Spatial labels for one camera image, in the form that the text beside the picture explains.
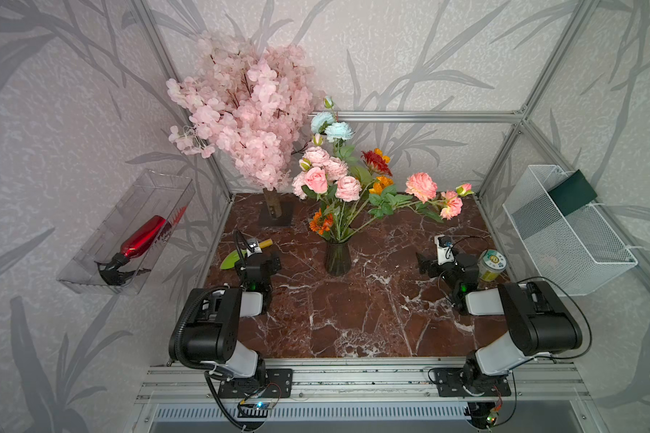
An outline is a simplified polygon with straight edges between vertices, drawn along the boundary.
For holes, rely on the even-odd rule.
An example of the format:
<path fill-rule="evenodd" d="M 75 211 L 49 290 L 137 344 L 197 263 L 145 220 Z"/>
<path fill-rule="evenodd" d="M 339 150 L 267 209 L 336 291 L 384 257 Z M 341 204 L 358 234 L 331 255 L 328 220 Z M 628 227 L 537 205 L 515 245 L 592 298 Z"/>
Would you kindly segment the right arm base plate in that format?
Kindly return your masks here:
<path fill-rule="evenodd" d="M 467 373 L 460 368 L 435 367 L 427 371 L 429 382 L 440 397 L 509 397 L 512 391 L 506 375 L 487 376 Z"/>

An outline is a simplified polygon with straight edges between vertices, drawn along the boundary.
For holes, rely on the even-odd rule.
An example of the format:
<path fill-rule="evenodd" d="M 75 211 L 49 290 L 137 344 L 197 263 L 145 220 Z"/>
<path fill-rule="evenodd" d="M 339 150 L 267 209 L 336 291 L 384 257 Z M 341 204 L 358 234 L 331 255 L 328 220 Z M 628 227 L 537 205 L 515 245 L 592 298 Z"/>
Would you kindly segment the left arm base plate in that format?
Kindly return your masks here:
<path fill-rule="evenodd" d="M 249 397 L 254 393 L 268 398 L 289 398 L 294 384 L 294 370 L 268 368 L 249 378 L 235 378 L 220 382 L 218 396 L 222 399 Z"/>

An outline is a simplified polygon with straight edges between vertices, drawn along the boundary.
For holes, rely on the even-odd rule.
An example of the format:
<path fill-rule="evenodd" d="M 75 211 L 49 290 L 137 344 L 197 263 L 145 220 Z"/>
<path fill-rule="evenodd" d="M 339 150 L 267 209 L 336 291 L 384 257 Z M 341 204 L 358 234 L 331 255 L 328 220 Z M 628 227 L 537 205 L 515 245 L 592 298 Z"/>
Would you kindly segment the pink ranunculus flower stem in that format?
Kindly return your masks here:
<path fill-rule="evenodd" d="M 300 174 L 292 180 L 294 194 L 301 200 L 301 193 L 295 189 L 300 186 Z M 353 236 L 350 227 L 355 216 L 355 207 L 362 197 L 363 188 L 360 181 L 347 175 L 337 181 L 329 181 L 328 193 L 318 202 L 318 209 L 309 221 L 310 229 L 323 239 L 334 243 L 346 242 Z"/>

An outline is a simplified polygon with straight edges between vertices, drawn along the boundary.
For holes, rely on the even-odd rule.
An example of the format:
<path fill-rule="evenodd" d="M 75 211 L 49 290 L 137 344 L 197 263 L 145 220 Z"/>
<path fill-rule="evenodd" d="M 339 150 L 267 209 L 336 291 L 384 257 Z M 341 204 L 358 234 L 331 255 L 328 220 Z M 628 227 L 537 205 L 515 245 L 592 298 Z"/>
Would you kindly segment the peach pink peony stem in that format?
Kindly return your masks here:
<path fill-rule="evenodd" d="M 380 176 L 369 190 L 368 214 L 372 218 L 382 219 L 392 216 L 400 209 L 410 209 L 433 221 L 444 222 L 462 213 L 464 198 L 473 194 L 474 190 L 469 183 L 456 189 L 440 191 L 432 177 L 425 172 L 411 175 L 406 180 L 404 192 L 399 193 L 391 178 Z"/>

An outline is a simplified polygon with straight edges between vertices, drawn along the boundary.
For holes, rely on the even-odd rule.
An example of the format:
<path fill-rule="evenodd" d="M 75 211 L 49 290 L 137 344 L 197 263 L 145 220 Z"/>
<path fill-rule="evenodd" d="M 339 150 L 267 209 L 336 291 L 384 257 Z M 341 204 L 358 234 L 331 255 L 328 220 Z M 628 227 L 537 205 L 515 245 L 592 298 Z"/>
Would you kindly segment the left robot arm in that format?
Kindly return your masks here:
<path fill-rule="evenodd" d="M 235 263 L 238 287 L 194 289 L 174 326 L 169 357 L 218 381 L 265 385 L 265 361 L 238 341 L 240 319 L 267 314 L 272 277 L 280 270 L 277 254 L 254 253 Z"/>

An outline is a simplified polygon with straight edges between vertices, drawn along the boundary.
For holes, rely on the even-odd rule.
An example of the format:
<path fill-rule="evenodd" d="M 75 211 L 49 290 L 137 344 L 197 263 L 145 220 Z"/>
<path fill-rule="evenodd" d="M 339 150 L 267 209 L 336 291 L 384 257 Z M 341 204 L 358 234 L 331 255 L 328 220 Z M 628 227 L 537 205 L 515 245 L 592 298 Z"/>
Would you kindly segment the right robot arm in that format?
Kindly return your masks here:
<path fill-rule="evenodd" d="M 481 289 L 472 256 L 459 254 L 442 264 L 423 254 L 415 256 L 421 274 L 447 284 L 455 310 L 475 317 L 502 316 L 506 321 L 506 333 L 466 358 L 460 370 L 466 387 L 492 384 L 535 358 L 581 347 L 583 335 L 577 320 L 545 278 Z"/>

